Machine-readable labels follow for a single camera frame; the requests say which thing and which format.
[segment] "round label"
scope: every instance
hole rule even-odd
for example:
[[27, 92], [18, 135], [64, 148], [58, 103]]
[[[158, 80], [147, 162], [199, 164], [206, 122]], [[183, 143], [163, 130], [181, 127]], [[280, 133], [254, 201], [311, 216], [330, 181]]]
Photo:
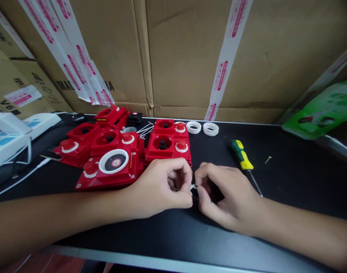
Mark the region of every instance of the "round label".
[[113, 155], [105, 162], [105, 169], [107, 171], [114, 171], [118, 169], [126, 160], [127, 158], [122, 154]]
[[111, 165], [112, 165], [114, 168], [120, 167], [120, 165], [121, 165], [121, 159], [119, 159], [119, 158], [114, 159], [114, 160], [111, 162]]

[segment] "yellow green screwdriver handle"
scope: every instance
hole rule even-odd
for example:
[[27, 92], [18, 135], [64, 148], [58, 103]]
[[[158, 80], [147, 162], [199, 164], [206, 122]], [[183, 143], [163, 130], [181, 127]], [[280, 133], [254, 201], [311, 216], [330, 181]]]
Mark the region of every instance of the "yellow green screwdriver handle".
[[242, 170], [254, 169], [252, 163], [250, 163], [248, 156], [244, 151], [244, 146], [240, 142], [240, 140], [232, 140], [231, 141], [231, 148], [234, 150], [234, 152], [239, 157], [240, 166], [242, 167]]

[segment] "green plastic bag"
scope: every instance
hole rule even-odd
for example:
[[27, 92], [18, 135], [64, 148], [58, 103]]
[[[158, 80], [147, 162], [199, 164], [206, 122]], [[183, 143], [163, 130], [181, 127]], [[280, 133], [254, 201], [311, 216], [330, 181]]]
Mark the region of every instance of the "green plastic bag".
[[336, 83], [297, 112], [282, 129], [314, 140], [347, 121], [347, 81]]

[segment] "hand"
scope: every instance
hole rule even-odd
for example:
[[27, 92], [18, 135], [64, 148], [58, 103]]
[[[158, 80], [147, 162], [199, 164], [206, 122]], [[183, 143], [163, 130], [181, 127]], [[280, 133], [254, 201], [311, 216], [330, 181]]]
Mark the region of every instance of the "hand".
[[[208, 179], [214, 182], [224, 199], [215, 205], [208, 191]], [[265, 220], [263, 199], [237, 168], [201, 163], [195, 172], [199, 208], [221, 226], [249, 236], [258, 236]]]
[[132, 217], [147, 218], [166, 209], [192, 207], [191, 181], [192, 170], [184, 158], [153, 160], [126, 189], [134, 207]]

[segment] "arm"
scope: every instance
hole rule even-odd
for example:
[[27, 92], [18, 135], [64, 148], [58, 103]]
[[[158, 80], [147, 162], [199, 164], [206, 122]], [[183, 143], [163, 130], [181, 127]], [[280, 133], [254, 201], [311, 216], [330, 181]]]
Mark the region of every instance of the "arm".
[[[175, 180], [181, 190], [173, 192]], [[192, 206], [192, 170], [183, 158], [152, 162], [118, 191], [36, 196], [0, 203], [0, 267], [57, 240], [101, 225]]]
[[[223, 227], [347, 271], [347, 220], [262, 198], [236, 168], [202, 163], [195, 179], [200, 210]], [[211, 202], [208, 179], [225, 197], [217, 205]]]

